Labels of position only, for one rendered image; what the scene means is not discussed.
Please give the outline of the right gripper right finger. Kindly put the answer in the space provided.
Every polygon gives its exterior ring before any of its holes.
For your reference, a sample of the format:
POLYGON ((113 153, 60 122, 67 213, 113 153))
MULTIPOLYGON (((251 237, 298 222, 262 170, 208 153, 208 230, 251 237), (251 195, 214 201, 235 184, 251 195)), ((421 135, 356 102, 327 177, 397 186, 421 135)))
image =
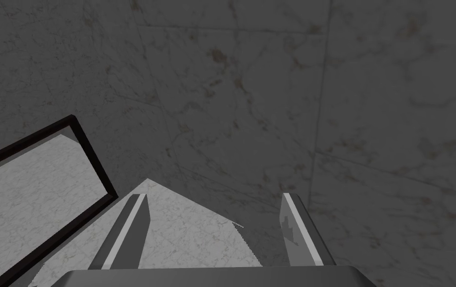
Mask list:
POLYGON ((280 226, 291 266, 336 265, 298 194, 282 194, 280 226))

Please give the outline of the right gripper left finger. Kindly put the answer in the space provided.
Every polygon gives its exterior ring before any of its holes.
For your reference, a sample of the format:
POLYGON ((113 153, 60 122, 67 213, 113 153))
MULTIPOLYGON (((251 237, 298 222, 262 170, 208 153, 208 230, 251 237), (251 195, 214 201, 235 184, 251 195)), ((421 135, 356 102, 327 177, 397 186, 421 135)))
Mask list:
POLYGON ((138 269, 150 222, 147 196, 132 194, 88 269, 138 269))

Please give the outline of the black framed wall mirror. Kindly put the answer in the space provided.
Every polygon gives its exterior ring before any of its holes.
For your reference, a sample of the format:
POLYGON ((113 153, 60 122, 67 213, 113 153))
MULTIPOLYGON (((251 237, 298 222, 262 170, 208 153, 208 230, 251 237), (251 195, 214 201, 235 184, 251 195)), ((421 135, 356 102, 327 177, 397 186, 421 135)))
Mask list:
POLYGON ((30 274, 117 197, 74 115, 0 149, 0 287, 30 274))

